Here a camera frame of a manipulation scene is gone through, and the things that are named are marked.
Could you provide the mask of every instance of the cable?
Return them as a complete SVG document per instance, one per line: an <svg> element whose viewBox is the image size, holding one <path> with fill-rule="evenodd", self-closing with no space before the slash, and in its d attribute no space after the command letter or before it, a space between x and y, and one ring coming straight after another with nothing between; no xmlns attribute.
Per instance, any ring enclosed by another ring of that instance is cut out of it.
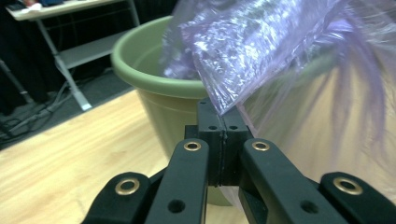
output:
<svg viewBox="0 0 396 224"><path fill-rule="evenodd" d="M59 29L58 50L62 50L64 43L64 28L61 26L61 19L59 19L59 16L56 17L56 21L58 22Z"/></svg>
<svg viewBox="0 0 396 224"><path fill-rule="evenodd" d="M58 93L55 96L55 99L52 101L52 103L50 104L44 104L42 106L44 106L43 108L40 108L38 111L34 112L33 115L31 114L30 116L28 116L28 118L24 119L24 120L20 120L20 119L9 119L7 121L4 122L4 127L8 129L8 131L10 133L12 133L12 137L6 137L8 136L8 134L3 133L0 134L0 144L6 144L6 143L11 143L14 141L18 141L21 138L23 138L25 135L27 135L28 133L31 132L35 132L39 129L41 129L42 127L44 127L48 121L50 120L50 118L53 115L53 112L58 109L58 107L60 105L62 105L65 101L67 101L68 99L70 99L71 94L68 94L67 96L65 96L63 99L62 96L64 95L64 90L67 87L67 82L65 82L62 87L60 88L60 90L58 91ZM35 124L37 121L43 119L47 117L47 119L39 126L39 127L35 127ZM21 127L27 127L27 130L21 133L15 133L18 129L20 129Z"/></svg>
<svg viewBox="0 0 396 224"><path fill-rule="evenodd" d="M79 40L78 40L78 32L77 32L76 21L74 19L73 13L70 13L69 17L70 17L70 20L71 20L71 23L72 23L73 34L75 36L75 45L78 46L78 42L79 42Z"/></svg>

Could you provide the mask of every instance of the table leg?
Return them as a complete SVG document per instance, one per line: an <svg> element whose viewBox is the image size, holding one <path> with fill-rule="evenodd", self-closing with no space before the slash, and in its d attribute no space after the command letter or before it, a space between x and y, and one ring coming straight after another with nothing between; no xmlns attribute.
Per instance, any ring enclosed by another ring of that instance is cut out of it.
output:
<svg viewBox="0 0 396 224"><path fill-rule="evenodd" d="M29 92L22 86L22 84L14 77L14 75L11 73L11 70L9 70L8 66L6 63L0 58L0 67L6 74L6 76L11 80L11 82L15 85L15 87L18 89L20 92L20 95L23 97L23 99L26 101L26 103L30 104L34 100L30 96Z"/></svg>
<svg viewBox="0 0 396 224"><path fill-rule="evenodd" d="M134 26L137 27L140 25L139 16L137 15L136 6L134 5L134 0L127 0L129 7L131 8L132 20Z"/></svg>
<svg viewBox="0 0 396 224"><path fill-rule="evenodd" d="M55 58L55 64L57 65L57 68L60 70L62 75L66 78L66 81L69 84L70 90L75 97L76 101L78 102L79 106L83 111L86 111L90 108L92 108L91 104L88 102L88 100L85 98L84 94L79 90L78 86L76 85L75 80L73 79L72 75L70 74L69 70L66 68L66 65L64 64L64 61L62 60L61 56L59 55L59 51L55 48L55 46L52 43L52 40L50 39L50 35L47 32L47 29L45 28L43 21L42 20L37 20L37 25L38 28L41 32L41 34L44 36L44 39L46 40L47 44L49 45L49 48L52 52L53 57Z"/></svg>

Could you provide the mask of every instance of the green plant pot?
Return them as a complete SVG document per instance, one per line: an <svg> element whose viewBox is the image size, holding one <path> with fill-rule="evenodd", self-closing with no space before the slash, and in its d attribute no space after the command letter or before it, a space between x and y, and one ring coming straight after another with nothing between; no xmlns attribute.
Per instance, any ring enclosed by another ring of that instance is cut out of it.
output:
<svg viewBox="0 0 396 224"><path fill-rule="evenodd" d="M207 97L200 80L160 77L163 33L171 17L134 28L121 37L111 55L115 73L137 89L163 149L170 157L184 139L185 125L194 125L196 104ZM207 201L229 205L219 189L209 188Z"/></svg>

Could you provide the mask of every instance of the dark floor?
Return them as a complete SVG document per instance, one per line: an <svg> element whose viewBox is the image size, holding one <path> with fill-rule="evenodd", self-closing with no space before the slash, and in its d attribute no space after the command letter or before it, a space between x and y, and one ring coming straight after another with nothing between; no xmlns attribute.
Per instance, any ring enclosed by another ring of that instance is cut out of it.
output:
<svg viewBox="0 0 396 224"><path fill-rule="evenodd" d="M111 69L105 70L99 76L78 81L78 86L92 107L97 107L133 89L120 80ZM10 147L84 113L68 88L64 88L62 92L50 92L49 95L51 99L45 105L30 103L18 107L9 116L0 114L3 127L12 134L10 137L4 130L0 131L0 149Z"/></svg>

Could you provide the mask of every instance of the plastic bag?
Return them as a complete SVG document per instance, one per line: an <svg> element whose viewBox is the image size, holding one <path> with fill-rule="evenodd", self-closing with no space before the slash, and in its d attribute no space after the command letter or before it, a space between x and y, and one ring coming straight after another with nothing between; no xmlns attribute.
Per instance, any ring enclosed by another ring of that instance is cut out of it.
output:
<svg viewBox="0 0 396 224"><path fill-rule="evenodd" d="M201 21L215 19L224 10L230 9L236 0L187 0L179 1L174 18L163 34L163 55L160 66L165 77L200 79L193 63L191 50L182 37L182 29Z"/></svg>
<svg viewBox="0 0 396 224"><path fill-rule="evenodd" d="M182 45L169 64L181 66L167 75L198 74L220 114L237 105L304 175L347 172L396 203L396 3L241 0L209 12L174 24Z"/></svg>

